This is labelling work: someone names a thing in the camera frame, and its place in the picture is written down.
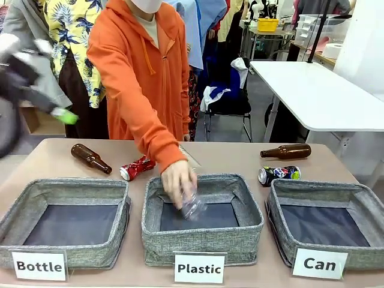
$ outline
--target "label card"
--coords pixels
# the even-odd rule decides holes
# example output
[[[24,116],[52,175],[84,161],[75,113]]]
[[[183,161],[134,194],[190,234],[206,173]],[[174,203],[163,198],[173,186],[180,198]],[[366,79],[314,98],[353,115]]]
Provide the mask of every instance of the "label card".
[[[226,253],[176,253],[175,282],[222,284]]]
[[[65,253],[12,252],[14,270],[18,279],[67,280]]]
[[[297,250],[293,274],[303,277],[342,279],[348,253]]]

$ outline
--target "hawaiian shirt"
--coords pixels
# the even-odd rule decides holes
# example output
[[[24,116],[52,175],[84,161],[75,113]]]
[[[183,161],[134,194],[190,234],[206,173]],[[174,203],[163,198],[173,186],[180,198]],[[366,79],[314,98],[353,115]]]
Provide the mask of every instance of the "hawaiian shirt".
[[[89,33],[101,12],[100,0],[36,0],[53,41],[53,73],[59,78],[69,49],[89,95],[89,105],[98,108],[105,96],[100,73],[87,58]]]

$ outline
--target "hand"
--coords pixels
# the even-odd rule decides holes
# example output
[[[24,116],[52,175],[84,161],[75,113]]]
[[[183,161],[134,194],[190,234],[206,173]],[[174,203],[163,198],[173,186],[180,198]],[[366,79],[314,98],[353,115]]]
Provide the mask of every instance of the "hand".
[[[182,208],[181,188],[188,198],[192,196],[191,188],[197,188],[197,176],[186,160],[171,164],[161,174],[161,180],[165,192],[178,210]]]
[[[215,34],[216,34],[216,32],[213,29],[209,30],[208,39],[212,40],[213,38],[215,38]]]
[[[190,136],[190,134],[188,133],[188,134],[184,134],[184,141],[185,142],[189,142],[191,140],[191,136]]]

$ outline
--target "gray fabric bin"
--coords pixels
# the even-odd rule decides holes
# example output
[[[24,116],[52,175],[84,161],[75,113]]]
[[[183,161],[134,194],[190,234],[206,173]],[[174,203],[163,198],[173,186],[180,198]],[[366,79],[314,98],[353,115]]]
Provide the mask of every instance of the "gray fabric bin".
[[[384,205],[368,187],[277,179],[266,208],[286,265],[304,248],[348,253],[346,269],[384,268]]]
[[[14,250],[65,250],[70,269],[110,269],[130,206],[125,181],[35,180],[0,221],[0,267],[13,268]]]
[[[244,179],[233,174],[201,175],[198,194],[207,211],[197,222],[187,221],[172,208],[161,179],[149,181],[142,215],[145,263],[172,266],[173,252],[181,251],[228,253],[227,266],[255,264],[264,219]]]

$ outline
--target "white shirt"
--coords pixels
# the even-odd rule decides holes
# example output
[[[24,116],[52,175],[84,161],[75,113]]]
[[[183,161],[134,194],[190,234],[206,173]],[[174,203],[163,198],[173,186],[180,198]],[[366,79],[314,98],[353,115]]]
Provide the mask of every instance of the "white shirt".
[[[152,19],[152,21],[147,21],[145,19],[140,18],[137,15],[135,15],[135,17],[136,17],[137,21],[144,27],[144,29],[148,33],[148,35],[153,39],[156,47],[158,48],[157,23],[156,23],[155,16]]]

